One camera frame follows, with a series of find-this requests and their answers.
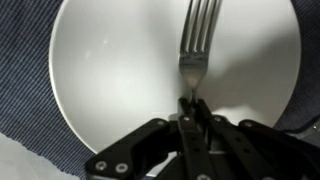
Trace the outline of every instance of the white plate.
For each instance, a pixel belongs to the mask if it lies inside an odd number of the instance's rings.
[[[50,44],[50,77],[74,133],[98,152],[188,95],[178,49],[188,0],[65,0]],[[290,0],[223,0],[199,95],[233,123],[272,126],[300,64]]]

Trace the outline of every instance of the blue placemat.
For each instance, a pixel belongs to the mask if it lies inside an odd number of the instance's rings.
[[[0,132],[84,178],[93,155],[72,133],[54,100],[48,49],[62,0],[0,1]],[[293,0],[302,35],[302,64],[293,97],[276,124],[297,128],[320,114],[320,2]],[[315,138],[309,142],[319,144]]]

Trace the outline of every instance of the fork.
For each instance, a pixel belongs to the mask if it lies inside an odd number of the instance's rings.
[[[180,74],[197,103],[197,87],[207,73],[216,0],[190,0],[179,53]]]

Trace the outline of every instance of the screw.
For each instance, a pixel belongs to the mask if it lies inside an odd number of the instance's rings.
[[[247,126],[247,127],[252,127],[252,123],[251,122],[245,122],[244,125]]]
[[[117,173],[125,173],[128,170],[128,165],[125,163],[120,163],[116,166]]]
[[[211,178],[205,174],[200,174],[198,177],[197,177],[197,180],[211,180]]]
[[[162,126],[162,125],[164,125],[164,122],[163,121],[158,121],[158,125]]]
[[[275,180],[275,179],[272,177],[264,177],[264,178],[262,178],[262,180]]]
[[[107,163],[104,161],[99,161],[96,163],[96,170],[103,171],[107,168]]]
[[[220,121],[221,121],[221,118],[220,118],[220,117],[214,117],[214,120],[220,122]]]
[[[187,117],[187,116],[186,116],[186,117],[184,117],[183,119],[184,119],[185,121],[189,121],[189,120],[190,120],[190,118],[189,118],[189,117]]]

